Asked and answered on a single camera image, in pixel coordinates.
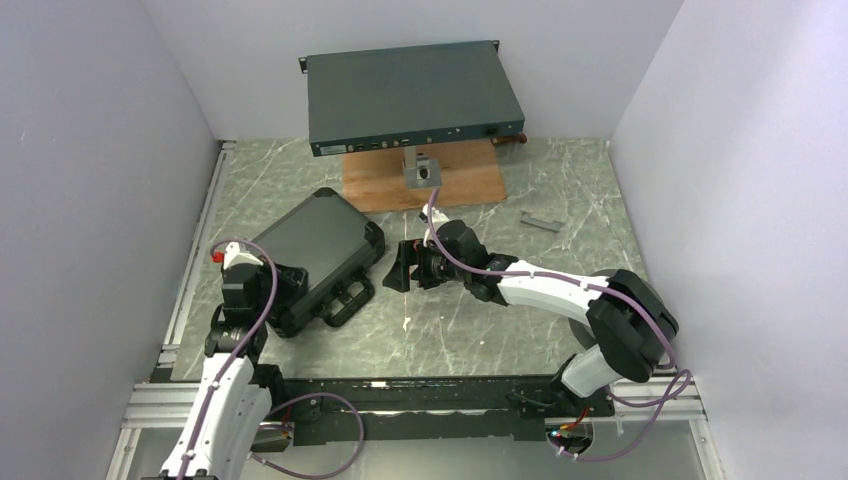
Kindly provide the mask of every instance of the marble table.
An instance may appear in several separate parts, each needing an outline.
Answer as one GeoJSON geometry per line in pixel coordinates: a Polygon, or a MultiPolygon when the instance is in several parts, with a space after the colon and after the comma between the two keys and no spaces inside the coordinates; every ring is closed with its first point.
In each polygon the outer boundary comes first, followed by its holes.
{"type": "MultiPolygon", "coordinates": [[[[506,202],[445,208],[489,251],[576,274],[627,268],[644,275],[604,141],[531,139],[496,148],[506,202]],[[564,224],[559,233],[519,223],[526,211],[564,224]]],[[[306,140],[240,141],[212,232],[254,237],[320,187],[342,191],[338,157],[313,158],[306,140]]],[[[401,294],[379,287],[397,242],[423,236],[417,211],[372,214],[386,255],[370,271],[374,298],[346,325],[312,321],[298,336],[270,333],[261,361],[289,378],[553,373],[582,351],[565,318],[482,303],[459,284],[401,294]]],[[[196,380],[209,319],[221,301],[217,265],[204,264],[173,378],[196,380]]]]}

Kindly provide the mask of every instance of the wall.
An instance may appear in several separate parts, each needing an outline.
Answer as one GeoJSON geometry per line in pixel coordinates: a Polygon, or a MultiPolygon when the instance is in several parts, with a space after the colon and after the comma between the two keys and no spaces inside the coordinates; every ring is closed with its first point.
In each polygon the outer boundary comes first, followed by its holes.
{"type": "Polygon", "coordinates": [[[848,478],[846,24],[689,0],[612,140],[731,479],[848,478]]]}
{"type": "Polygon", "coordinates": [[[217,146],[134,1],[0,6],[0,477],[103,478],[217,146]]]}
{"type": "Polygon", "coordinates": [[[529,135],[608,138],[681,3],[144,1],[219,139],[307,136],[300,56],[484,39],[529,135]]]}

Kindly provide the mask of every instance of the wooden base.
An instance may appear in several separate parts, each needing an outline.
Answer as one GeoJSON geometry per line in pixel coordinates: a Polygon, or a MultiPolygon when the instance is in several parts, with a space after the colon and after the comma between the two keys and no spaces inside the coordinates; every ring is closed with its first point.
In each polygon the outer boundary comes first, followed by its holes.
{"type": "MultiPolygon", "coordinates": [[[[423,145],[417,151],[439,161],[442,175],[439,206],[506,200],[506,187],[491,141],[423,145]]],[[[342,156],[342,194],[361,212],[420,209],[431,191],[431,188],[407,188],[402,148],[342,156]]]]}

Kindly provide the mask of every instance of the purple cable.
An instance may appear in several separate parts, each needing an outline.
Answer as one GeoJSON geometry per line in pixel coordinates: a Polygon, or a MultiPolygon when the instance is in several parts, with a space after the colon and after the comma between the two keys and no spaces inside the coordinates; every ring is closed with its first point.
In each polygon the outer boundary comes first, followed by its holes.
{"type": "MultiPolygon", "coordinates": [[[[436,233],[436,227],[435,227],[435,225],[433,225],[433,216],[430,215],[430,212],[432,212],[433,209],[436,207],[436,199],[439,198],[440,188],[441,187],[436,187],[436,188],[433,189],[433,192],[430,194],[430,200],[427,202],[427,228],[430,230],[430,240],[436,245],[436,248],[439,249],[439,252],[441,252],[442,255],[444,255],[445,258],[447,258],[448,261],[453,263],[456,267],[458,267],[462,270],[465,270],[466,272],[474,273],[474,274],[477,274],[477,275],[492,275],[492,276],[501,276],[501,277],[514,276],[514,277],[531,277],[531,278],[533,276],[539,276],[539,277],[555,278],[557,280],[562,280],[562,281],[570,283],[572,285],[578,285],[579,286],[581,284],[580,280],[577,280],[576,278],[571,278],[568,275],[563,275],[563,274],[557,273],[557,272],[481,270],[479,268],[469,267],[468,265],[457,260],[456,257],[454,257],[453,255],[450,254],[450,252],[448,252],[448,250],[442,244],[442,241],[439,240],[439,236],[436,233]]],[[[591,283],[587,284],[587,287],[591,290],[595,290],[595,291],[601,292],[601,293],[606,293],[608,295],[612,295],[613,297],[616,297],[616,298],[622,300],[628,306],[630,306],[630,308],[635,310],[636,313],[638,313],[639,316],[641,316],[643,320],[645,320],[645,323],[648,324],[648,327],[651,329],[652,332],[654,332],[654,335],[657,336],[657,339],[660,341],[660,344],[662,344],[663,349],[665,349],[665,352],[668,354],[669,363],[667,363],[665,365],[659,365],[658,368],[672,368],[675,365],[677,365],[677,355],[674,353],[674,348],[671,346],[671,343],[669,343],[666,336],[662,333],[662,330],[660,330],[660,327],[657,325],[657,322],[654,321],[654,319],[651,317],[651,315],[641,305],[639,305],[638,302],[636,302],[632,298],[628,297],[627,295],[625,295],[625,294],[623,294],[623,293],[621,293],[617,290],[613,290],[611,288],[602,287],[600,285],[593,285],[591,283]]],[[[690,372],[689,370],[681,370],[680,372],[677,373],[677,375],[674,376],[671,383],[669,383],[669,386],[666,389],[665,394],[663,394],[662,397],[660,397],[657,400],[651,400],[651,401],[648,401],[648,402],[645,402],[645,403],[634,403],[634,402],[630,402],[628,400],[625,400],[623,398],[620,398],[620,397],[614,395],[612,393],[612,391],[610,391],[609,388],[608,388],[607,393],[610,395],[611,398],[613,398],[615,401],[622,403],[624,405],[627,405],[629,407],[641,408],[641,407],[649,407],[649,406],[652,406],[652,405],[659,405],[659,407],[657,408],[656,412],[654,412],[654,415],[651,417],[651,420],[648,422],[648,424],[645,426],[645,428],[642,430],[642,432],[639,434],[639,436],[636,437],[636,440],[630,446],[628,446],[627,448],[625,448],[624,450],[619,452],[621,455],[614,454],[614,455],[609,455],[607,457],[598,457],[598,458],[601,458],[602,460],[614,460],[616,458],[620,458],[623,455],[626,455],[631,450],[636,448],[636,446],[639,445],[639,443],[642,441],[642,439],[645,438],[645,435],[651,429],[654,422],[656,422],[657,416],[659,416],[659,412],[662,409],[663,404],[665,404],[665,402],[667,402],[668,400],[671,400],[672,398],[675,398],[678,395],[680,395],[680,393],[682,393],[683,390],[685,390],[686,387],[689,386],[691,381],[692,381],[692,372],[690,372]],[[686,379],[684,380],[683,385],[681,385],[680,388],[678,388],[673,393],[671,393],[672,387],[677,383],[677,380],[679,380],[680,377],[684,374],[686,375],[686,379]]]]}
{"type": "Polygon", "coordinates": [[[289,405],[294,405],[297,402],[300,402],[300,401],[303,401],[303,400],[308,400],[310,398],[315,398],[315,397],[328,397],[328,398],[332,398],[334,400],[338,400],[339,402],[342,402],[343,404],[345,404],[345,406],[347,406],[347,408],[350,409],[350,412],[353,413],[354,417],[356,417],[356,423],[359,424],[359,440],[356,443],[356,449],[354,449],[353,454],[350,456],[350,459],[348,459],[348,461],[345,462],[344,465],[333,470],[330,473],[324,473],[324,474],[321,474],[321,475],[310,475],[310,474],[306,474],[306,473],[293,472],[293,471],[291,471],[287,468],[284,468],[284,467],[281,467],[280,465],[277,465],[274,462],[270,462],[268,460],[265,460],[264,458],[260,457],[259,455],[255,454],[255,453],[252,453],[252,452],[250,454],[250,457],[252,459],[256,460],[257,462],[261,463],[262,465],[265,465],[266,467],[271,467],[271,468],[273,468],[274,470],[276,470],[280,473],[285,473],[286,475],[290,475],[292,477],[297,477],[297,478],[303,478],[303,479],[306,479],[306,480],[323,480],[325,478],[335,477],[336,475],[342,473],[343,471],[347,470],[351,465],[353,465],[353,462],[356,460],[356,457],[358,457],[359,454],[362,452],[362,447],[365,445],[365,425],[362,423],[362,416],[359,415],[359,412],[356,410],[356,408],[349,401],[347,401],[347,399],[345,399],[344,397],[340,397],[340,396],[336,395],[335,393],[328,393],[328,392],[309,393],[309,394],[306,394],[306,395],[303,395],[303,396],[300,396],[300,397],[297,397],[297,398],[293,398],[293,399],[289,400],[288,402],[283,403],[282,405],[278,405],[278,406],[274,407],[273,409],[271,409],[271,412],[269,413],[269,415],[276,413],[276,412],[279,412],[280,410],[288,407],[289,405]]]}
{"type": "Polygon", "coordinates": [[[654,410],[654,414],[651,415],[650,419],[648,419],[648,423],[645,424],[645,427],[642,429],[641,432],[639,432],[639,435],[637,435],[636,438],[633,439],[632,442],[630,442],[630,445],[626,446],[622,450],[620,450],[616,453],[610,454],[610,455],[603,455],[603,456],[600,456],[600,457],[583,457],[583,456],[568,452],[566,450],[560,450],[560,447],[558,447],[553,442],[551,442],[550,439],[548,439],[548,444],[551,447],[553,447],[554,450],[557,451],[557,454],[568,455],[569,457],[571,457],[574,460],[581,460],[581,461],[584,461],[584,462],[606,462],[606,461],[610,461],[610,460],[618,460],[619,458],[621,458],[621,457],[627,455],[628,453],[630,453],[631,451],[633,451],[634,448],[638,447],[639,444],[642,443],[642,440],[644,440],[645,437],[648,435],[648,432],[651,431],[651,427],[653,427],[654,424],[657,423],[657,418],[660,416],[660,411],[662,410],[662,407],[665,405],[665,402],[668,400],[668,398],[666,398],[666,397],[669,397],[669,398],[674,397],[674,395],[669,395],[669,392],[671,392],[672,387],[674,387],[674,384],[677,383],[677,381],[680,380],[680,377],[682,377],[684,375],[686,376],[686,379],[683,381],[683,385],[681,385],[681,387],[678,389],[678,391],[686,388],[689,385],[689,383],[692,381],[692,372],[690,372],[688,369],[684,369],[684,370],[677,372],[677,375],[675,375],[674,378],[672,378],[671,382],[668,384],[668,387],[666,387],[666,389],[665,389],[665,394],[663,395],[662,398],[665,398],[666,400],[659,402],[659,406],[657,406],[657,409],[654,410]]]}
{"type": "Polygon", "coordinates": [[[183,461],[180,464],[180,471],[177,474],[177,480],[184,480],[186,476],[186,472],[188,470],[188,464],[191,461],[191,458],[188,456],[188,452],[194,450],[194,447],[197,445],[197,439],[200,438],[200,430],[203,428],[203,421],[206,420],[206,414],[209,412],[209,405],[212,404],[212,395],[215,393],[215,387],[213,385],[218,384],[222,378],[224,378],[224,374],[227,373],[227,369],[230,368],[230,365],[236,361],[239,353],[247,347],[247,344],[250,342],[250,339],[256,334],[257,331],[264,325],[265,318],[268,317],[268,313],[271,311],[271,307],[274,305],[274,297],[277,295],[277,269],[274,267],[274,261],[271,260],[271,257],[268,255],[262,247],[251,242],[250,240],[240,239],[240,238],[226,238],[224,240],[219,240],[215,242],[212,247],[209,249],[209,253],[213,253],[216,248],[219,246],[230,243],[237,242],[243,243],[249,247],[255,248],[262,254],[265,258],[265,261],[268,263],[268,266],[271,270],[271,293],[268,295],[268,301],[265,303],[265,308],[262,309],[262,313],[259,314],[259,317],[256,318],[256,323],[250,327],[247,334],[242,337],[241,341],[236,345],[236,348],[230,353],[230,356],[224,360],[224,364],[221,365],[221,369],[218,370],[218,373],[215,374],[215,378],[212,379],[212,383],[206,389],[206,397],[203,398],[203,403],[200,405],[200,411],[197,413],[197,420],[194,422],[194,428],[191,430],[191,435],[188,439],[188,444],[186,445],[186,453],[183,454],[183,461]]]}

